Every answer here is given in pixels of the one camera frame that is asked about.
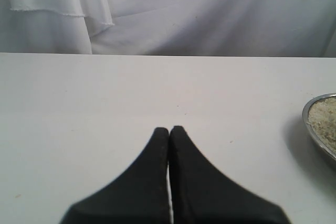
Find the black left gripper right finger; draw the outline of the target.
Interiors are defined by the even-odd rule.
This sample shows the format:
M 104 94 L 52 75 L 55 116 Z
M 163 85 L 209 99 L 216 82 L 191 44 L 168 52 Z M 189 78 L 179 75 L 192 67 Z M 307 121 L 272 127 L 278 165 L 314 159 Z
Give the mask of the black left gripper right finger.
M 182 126 L 169 139 L 174 223 L 290 223 L 285 212 L 221 173 Z

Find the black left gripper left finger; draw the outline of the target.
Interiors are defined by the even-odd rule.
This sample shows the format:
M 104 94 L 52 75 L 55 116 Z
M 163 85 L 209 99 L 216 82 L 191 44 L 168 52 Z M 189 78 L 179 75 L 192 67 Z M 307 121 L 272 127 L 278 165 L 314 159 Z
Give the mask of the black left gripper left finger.
M 170 223 L 169 132 L 157 127 L 136 160 L 114 181 L 73 204 L 61 223 Z

